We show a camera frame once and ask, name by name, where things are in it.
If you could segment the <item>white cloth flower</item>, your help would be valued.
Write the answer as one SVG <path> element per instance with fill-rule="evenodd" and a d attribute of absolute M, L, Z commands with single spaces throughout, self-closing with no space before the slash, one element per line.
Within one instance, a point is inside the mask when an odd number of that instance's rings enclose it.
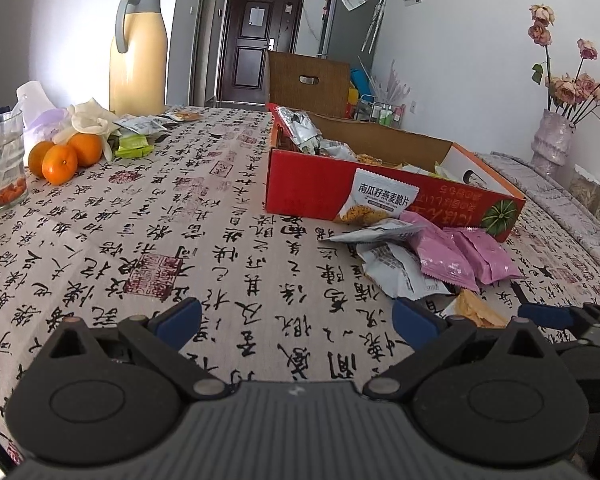
<path fill-rule="evenodd" d="M 91 99 L 87 102 L 69 105 L 65 108 L 66 118 L 58 124 L 58 131 L 52 135 L 55 144 L 66 144 L 78 133 L 98 136 L 102 144 L 102 152 L 107 162 L 114 159 L 114 152 L 108 143 L 109 137 L 120 126 L 119 116 L 103 108 L 99 102 Z"/>

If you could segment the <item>small green snack pack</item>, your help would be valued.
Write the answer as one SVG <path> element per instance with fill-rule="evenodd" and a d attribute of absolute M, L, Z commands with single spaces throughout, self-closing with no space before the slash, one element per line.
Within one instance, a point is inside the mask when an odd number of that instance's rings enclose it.
<path fill-rule="evenodd" d="M 118 148 L 114 154 L 119 158 L 141 158 L 152 153 L 154 147 L 149 143 L 146 136 L 142 134 L 130 134 L 122 136 L 118 141 Z"/>

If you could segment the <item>grey flat snack pack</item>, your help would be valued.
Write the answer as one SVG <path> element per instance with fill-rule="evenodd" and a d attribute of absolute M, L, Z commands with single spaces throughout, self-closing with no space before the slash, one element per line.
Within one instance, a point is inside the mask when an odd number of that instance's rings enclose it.
<path fill-rule="evenodd" d="M 399 219 L 385 219 L 373 226 L 329 237 L 328 241 L 343 244 L 373 244 L 387 240 L 406 240 L 425 229 L 422 223 L 405 222 Z"/>

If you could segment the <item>red cardboard snack box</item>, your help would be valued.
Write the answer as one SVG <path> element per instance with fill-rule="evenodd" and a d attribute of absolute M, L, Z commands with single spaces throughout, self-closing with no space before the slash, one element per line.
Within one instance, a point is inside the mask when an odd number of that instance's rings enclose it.
<path fill-rule="evenodd" d="M 526 199 L 460 144 L 369 122 L 303 116 L 272 104 L 265 208 L 272 214 L 341 221 L 363 204 L 420 214 L 440 228 L 480 228 L 506 240 Z"/>

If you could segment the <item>pink snack pack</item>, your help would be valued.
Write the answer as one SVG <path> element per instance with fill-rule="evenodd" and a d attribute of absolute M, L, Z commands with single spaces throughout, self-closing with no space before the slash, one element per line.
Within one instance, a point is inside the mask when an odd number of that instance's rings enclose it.
<path fill-rule="evenodd" d="M 445 228 L 444 232 L 449 234 L 465 256 L 480 284 L 492 285 L 503 280 L 522 278 L 508 252 L 485 230 Z"/>
<path fill-rule="evenodd" d="M 478 292 L 475 272 L 450 234 L 413 211 L 403 211 L 399 219 L 414 226 L 407 244 L 419 258 L 422 273 L 445 284 Z"/>

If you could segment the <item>white pumpkin oat crisp pack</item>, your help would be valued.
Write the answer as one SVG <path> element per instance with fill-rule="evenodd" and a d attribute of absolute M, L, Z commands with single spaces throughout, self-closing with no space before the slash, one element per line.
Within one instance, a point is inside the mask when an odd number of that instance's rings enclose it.
<path fill-rule="evenodd" d="M 507 321 L 492 310 L 480 297 L 468 289 L 462 289 L 454 300 L 441 312 L 442 318 L 461 316 L 474 322 L 479 328 L 504 328 Z"/>

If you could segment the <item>red grey snack bag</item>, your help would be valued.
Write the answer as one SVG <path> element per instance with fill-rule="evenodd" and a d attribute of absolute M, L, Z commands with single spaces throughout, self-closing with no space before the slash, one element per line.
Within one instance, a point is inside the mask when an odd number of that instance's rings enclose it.
<path fill-rule="evenodd" d="M 321 130 L 314 125 L 307 112 L 279 106 L 277 107 L 277 114 L 282 120 L 289 139 L 301 153 L 320 154 L 323 136 Z"/>

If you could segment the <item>dried pink roses bouquet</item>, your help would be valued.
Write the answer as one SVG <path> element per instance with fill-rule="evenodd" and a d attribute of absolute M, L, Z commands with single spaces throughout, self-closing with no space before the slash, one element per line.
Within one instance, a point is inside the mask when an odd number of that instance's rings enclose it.
<path fill-rule="evenodd" d="M 576 71 L 573 75 L 556 72 L 550 56 L 555 12 L 546 4 L 532 4 L 529 12 L 531 25 L 528 28 L 528 36 L 544 54 L 544 60 L 532 66 L 531 79 L 538 86 L 544 84 L 545 109 L 557 113 L 574 126 L 590 116 L 600 123 L 600 78 L 595 79 L 584 70 L 587 62 L 598 60 L 596 45 L 591 40 L 578 39 L 579 61 Z"/>

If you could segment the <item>white snack pack back side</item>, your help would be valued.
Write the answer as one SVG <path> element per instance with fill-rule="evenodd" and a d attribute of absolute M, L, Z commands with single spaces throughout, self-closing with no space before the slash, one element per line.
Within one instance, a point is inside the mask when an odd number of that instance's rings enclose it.
<path fill-rule="evenodd" d="M 451 296 L 446 285 L 422 273 L 419 260 L 404 247 L 392 243 L 357 244 L 364 274 L 392 299 L 421 300 L 434 295 Z"/>

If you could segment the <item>dark brown entrance door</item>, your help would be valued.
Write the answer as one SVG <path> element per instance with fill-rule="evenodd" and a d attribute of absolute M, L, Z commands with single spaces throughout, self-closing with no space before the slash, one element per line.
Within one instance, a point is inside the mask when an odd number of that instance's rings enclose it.
<path fill-rule="evenodd" d="M 303 0 L 227 0 L 219 76 L 221 103 L 266 101 L 268 52 L 291 53 Z"/>

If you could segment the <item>wooden chair back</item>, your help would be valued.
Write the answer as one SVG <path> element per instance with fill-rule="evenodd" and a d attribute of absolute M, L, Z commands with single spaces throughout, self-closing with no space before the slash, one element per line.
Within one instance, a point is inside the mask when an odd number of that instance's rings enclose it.
<path fill-rule="evenodd" d="M 268 104 L 316 114 L 346 116 L 350 65 L 285 52 L 268 52 Z"/>

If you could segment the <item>yellow thermos jug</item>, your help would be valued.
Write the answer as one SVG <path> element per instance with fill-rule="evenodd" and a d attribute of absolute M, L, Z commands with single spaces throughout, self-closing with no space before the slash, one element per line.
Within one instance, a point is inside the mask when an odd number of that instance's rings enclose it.
<path fill-rule="evenodd" d="M 109 109 L 158 115 L 166 105 L 168 37 L 161 0 L 120 0 L 109 61 Z"/>

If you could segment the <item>orange mandarin front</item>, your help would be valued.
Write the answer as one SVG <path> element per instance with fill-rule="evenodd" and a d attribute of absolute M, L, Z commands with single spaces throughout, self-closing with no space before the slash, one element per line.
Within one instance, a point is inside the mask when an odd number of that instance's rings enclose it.
<path fill-rule="evenodd" d="M 44 179 L 52 185 L 63 185 L 69 182 L 78 170 L 78 156 L 70 145 L 54 145 L 42 161 Z"/>

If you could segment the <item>glass cup with berries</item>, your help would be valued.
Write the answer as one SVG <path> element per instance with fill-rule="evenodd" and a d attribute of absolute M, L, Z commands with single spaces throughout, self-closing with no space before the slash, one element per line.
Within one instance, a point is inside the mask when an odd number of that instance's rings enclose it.
<path fill-rule="evenodd" d="M 0 210 L 18 204 L 26 194 L 22 113 L 13 110 L 0 115 Z"/>

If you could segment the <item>grey refrigerator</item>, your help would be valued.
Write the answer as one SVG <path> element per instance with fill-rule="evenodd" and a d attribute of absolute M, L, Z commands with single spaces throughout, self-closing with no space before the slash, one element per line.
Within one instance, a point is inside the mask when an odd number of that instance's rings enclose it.
<path fill-rule="evenodd" d="M 326 0 L 317 55 L 371 68 L 385 0 Z"/>

